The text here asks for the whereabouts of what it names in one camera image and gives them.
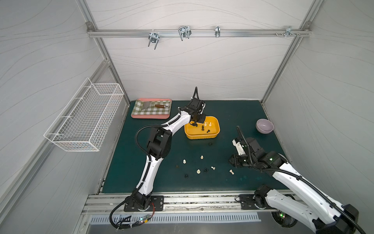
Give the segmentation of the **metal hook clamp left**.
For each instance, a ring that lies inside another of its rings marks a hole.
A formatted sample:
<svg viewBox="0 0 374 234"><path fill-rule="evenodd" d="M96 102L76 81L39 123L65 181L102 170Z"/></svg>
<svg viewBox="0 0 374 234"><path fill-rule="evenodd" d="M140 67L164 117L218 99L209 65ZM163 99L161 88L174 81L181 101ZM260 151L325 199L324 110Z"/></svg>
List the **metal hook clamp left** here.
<svg viewBox="0 0 374 234"><path fill-rule="evenodd" d="M150 47L151 44L154 44L154 50L155 50L158 46L159 40L160 40L159 35L155 32L151 32L149 34L148 47Z"/></svg>

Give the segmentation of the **purple bowl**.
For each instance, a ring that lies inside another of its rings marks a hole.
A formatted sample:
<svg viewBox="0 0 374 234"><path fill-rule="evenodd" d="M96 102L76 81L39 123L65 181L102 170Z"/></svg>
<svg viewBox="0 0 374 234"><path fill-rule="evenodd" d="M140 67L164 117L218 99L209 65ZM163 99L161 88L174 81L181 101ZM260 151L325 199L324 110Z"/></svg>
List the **purple bowl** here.
<svg viewBox="0 0 374 234"><path fill-rule="evenodd" d="M274 131L274 125L267 119L259 119L256 122L256 129L261 134L269 134Z"/></svg>

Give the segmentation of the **metal hook small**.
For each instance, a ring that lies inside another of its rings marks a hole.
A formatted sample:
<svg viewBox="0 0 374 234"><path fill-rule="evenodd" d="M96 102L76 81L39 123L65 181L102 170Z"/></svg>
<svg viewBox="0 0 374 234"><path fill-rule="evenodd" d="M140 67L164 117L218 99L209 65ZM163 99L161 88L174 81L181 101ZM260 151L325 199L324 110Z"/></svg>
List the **metal hook small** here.
<svg viewBox="0 0 374 234"><path fill-rule="evenodd" d="M221 28L220 26L215 27L215 38L219 38L221 34Z"/></svg>

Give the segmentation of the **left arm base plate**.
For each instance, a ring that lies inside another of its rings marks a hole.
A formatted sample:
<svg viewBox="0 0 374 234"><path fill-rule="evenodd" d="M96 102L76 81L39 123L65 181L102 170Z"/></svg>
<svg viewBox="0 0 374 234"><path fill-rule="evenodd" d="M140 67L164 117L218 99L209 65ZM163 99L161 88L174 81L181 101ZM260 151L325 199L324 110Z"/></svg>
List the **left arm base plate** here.
<svg viewBox="0 0 374 234"><path fill-rule="evenodd" d="M124 205L125 212L150 212L163 211L164 196L141 196L139 198L127 197L127 202Z"/></svg>

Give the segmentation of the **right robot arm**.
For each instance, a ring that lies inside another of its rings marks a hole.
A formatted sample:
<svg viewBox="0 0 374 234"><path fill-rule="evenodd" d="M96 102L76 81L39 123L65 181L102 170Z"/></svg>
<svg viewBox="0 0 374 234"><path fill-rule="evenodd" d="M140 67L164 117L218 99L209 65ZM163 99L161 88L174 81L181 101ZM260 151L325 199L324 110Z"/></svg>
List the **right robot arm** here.
<svg viewBox="0 0 374 234"><path fill-rule="evenodd" d="M343 205L322 192L299 174L281 154L265 152L257 140L236 137L232 141L237 153L229 162L235 168L252 168L266 173L290 189L301 199L281 194L274 188L262 185L250 201L258 209L275 209L274 220L283 227L290 227L289 219L301 222L315 234L353 234L364 230L358 224L359 212L350 205Z"/></svg>

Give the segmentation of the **aluminium crossbar rail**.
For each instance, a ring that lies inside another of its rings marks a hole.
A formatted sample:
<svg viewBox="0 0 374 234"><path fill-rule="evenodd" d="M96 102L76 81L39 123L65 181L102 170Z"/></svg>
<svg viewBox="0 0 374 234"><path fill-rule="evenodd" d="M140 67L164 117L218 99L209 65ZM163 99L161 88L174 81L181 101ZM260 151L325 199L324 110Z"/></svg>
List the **aluminium crossbar rail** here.
<svg viewBox="0 0 374 234"><path fill-rule="evenodd" d="M254 38L277 37L275 33L282 33L285 29L222 29L219 38ZM300 37L309 37L311 30L293 29L300 33ZM94 30L88 32L90 38L148 38L151 32L155 32L160 38L179 38L177 29L159 30ZM190 38L215 38L215 29L192 29Z"/></svg>

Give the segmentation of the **metal hook clamp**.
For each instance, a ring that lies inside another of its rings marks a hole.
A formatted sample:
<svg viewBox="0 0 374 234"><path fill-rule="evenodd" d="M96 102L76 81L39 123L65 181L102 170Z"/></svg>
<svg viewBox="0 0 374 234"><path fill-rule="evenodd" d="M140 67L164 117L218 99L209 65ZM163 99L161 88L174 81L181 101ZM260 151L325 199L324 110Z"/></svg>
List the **metal hook clamp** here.
<svg viewBox="0 0 374 234"><path fill-rule="evenodd" d="M155 50L158 46L159 40L160 40L159 35L155 32L151 32L149 34L148 47L150 47L151 44L154 44L154 50Z"/></svg>
<svg viewBox="0 0 374 234"><path fill-rule="evenodd" d="M297 33L297 32L295 33L293 31L292 27L287 27L284 32L282 32L280 34L275 33L274 35L277 36L277 37L283 37L283 38L287 38L287 37L294 37L294 38L296 38L296 37L300 37L301 36L300 33Z"/></svg>
<svg viewBox="0 0 374 234"><path fill-rule="evenodd" d="M181 26L180 28L178 28L178 33L179 33L181 41L183 41L184 38L189 39L191 36L191 27Z"/></svg>

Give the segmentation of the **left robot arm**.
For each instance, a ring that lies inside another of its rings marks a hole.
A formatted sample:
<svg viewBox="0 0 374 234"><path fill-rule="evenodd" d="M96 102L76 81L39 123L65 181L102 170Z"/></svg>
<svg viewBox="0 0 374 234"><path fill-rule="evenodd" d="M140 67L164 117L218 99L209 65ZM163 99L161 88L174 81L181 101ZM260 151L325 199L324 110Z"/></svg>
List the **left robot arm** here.
<svg viewBox="0 0 374 234"><path fill-rule="evenodd" d="M141 178L132 192L132 198L140 206L148 206L153 192L153 185L158 169L171 150L172 137L182 127L193 122L203 123L206 103L203 100L193 97L190 102L179 108L178 113L172 119L161 125L147 125L142 127L135 134L135 143L141 151L146 154L146 163ZM146 128L150 128L146 148L140 146L138 135Z"/></svg>

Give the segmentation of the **green checkered cloth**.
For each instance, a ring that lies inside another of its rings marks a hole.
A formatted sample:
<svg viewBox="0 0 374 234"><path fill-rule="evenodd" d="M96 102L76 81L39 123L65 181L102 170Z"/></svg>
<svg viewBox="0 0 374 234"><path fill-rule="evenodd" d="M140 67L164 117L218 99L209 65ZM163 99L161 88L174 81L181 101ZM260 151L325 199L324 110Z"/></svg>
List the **green checkered cloth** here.
<svg viewBox="0 0 374 234"><path fill-rule="evenodd" d="M170 113L170 108L172 101L171 100L157 100L157 101L151 101L153 103L157 104L166 104L168 105L167 108L155 108L151 107L145 110L142 110L143 102L142 100L137 100L135 102L134 108L132 110L132 115L135 116L145 116L145 115L168 115Z"/></svg>

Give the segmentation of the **metal hook clamp right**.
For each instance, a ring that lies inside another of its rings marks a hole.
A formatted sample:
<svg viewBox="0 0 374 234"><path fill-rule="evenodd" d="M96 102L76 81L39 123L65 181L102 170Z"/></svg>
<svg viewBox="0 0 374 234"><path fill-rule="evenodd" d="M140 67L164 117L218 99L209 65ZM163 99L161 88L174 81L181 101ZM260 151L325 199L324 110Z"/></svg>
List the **metal hook clamp right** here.
<svg viewBox="0 0 374 234"><path fill-rule="evenodd" d="M296 38L296 37L300 37L301 36L300 33L297 33L297 32L295 33L293 31L292 27L287 27L284 32L282 32L280 34L275 33L274 35L277 36L277 37L283 37L283 38L287 38L287 37L294 37L294 38Z"/></svg>

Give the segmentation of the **yellow plastic storage box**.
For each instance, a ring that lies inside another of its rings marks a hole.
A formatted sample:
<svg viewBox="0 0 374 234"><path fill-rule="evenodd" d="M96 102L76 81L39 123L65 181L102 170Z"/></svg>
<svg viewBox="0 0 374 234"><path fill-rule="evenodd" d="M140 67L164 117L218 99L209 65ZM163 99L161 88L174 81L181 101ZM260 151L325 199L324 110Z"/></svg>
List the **yellow plastic storage box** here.
<svg viewBox="0 0 374 234"><path fill-rule="evenodd" d="M188 123L184 126L184 131L188 139L210 139L216 138L220 133L220 125L218 119L213 116L206 117L204 123L197 123L198 126L192 126L194 122Z"/></svg>

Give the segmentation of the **pink tray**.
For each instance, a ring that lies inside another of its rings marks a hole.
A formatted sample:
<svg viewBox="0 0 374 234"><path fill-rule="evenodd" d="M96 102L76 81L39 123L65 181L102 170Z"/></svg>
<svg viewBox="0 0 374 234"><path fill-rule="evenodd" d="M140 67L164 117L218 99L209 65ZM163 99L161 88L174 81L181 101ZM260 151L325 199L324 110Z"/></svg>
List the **pink tray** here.
<svg viewBox="0 0 374 234"><path fill-rule="evenodd" d="M131 117L133 119L166 120L170 117L171 99L139 98L135 101Z"/></svg>

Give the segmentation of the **metal hook clamp middle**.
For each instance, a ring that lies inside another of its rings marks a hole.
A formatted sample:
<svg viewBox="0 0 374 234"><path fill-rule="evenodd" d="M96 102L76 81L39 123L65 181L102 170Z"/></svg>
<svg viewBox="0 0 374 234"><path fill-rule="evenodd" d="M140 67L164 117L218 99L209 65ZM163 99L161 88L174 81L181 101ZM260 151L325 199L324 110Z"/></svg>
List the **metal hook clamp middle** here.
<svg viewBox="0 0 374 234"><path fill-rule="evenodd" d="M179 33L181 41L183 41L184 38L189 39L191 36L191 27L181 26L180 28L178 28L178 33Z"/></svg>

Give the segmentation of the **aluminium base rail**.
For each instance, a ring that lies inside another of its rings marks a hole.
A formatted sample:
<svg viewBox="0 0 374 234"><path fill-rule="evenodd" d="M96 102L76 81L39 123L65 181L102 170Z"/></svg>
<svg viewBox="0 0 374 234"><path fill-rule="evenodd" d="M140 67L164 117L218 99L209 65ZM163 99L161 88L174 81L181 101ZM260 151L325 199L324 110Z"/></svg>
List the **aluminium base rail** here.
<svg viewBox="0 0 374 234"><path fill-rule="evenodd" d="M83 215L109 215L113 208L129 196L128 193L89 195L83 210ZM251 198L254 191L223 191L223 192L165 192L154 193L157 198L153 204L163 210L157 214L176 213L228 213L245 212L243 207L248 207L248 212L272 212L273 209L258 209L252 204L245 204L239 196Z"/></svg>

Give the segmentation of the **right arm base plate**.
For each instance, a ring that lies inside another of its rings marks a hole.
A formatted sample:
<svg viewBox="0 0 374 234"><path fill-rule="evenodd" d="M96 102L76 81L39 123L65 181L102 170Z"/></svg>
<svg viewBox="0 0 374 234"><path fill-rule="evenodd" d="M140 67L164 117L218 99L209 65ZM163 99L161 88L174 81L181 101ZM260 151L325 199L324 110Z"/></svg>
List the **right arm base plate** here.
<svg viewBox="0 0 374 234"><path fill-rule="evenodd" d="M252 194L240 194L234 200L240 205L241 210L261 210L255 203L254 195Z"/></svg>

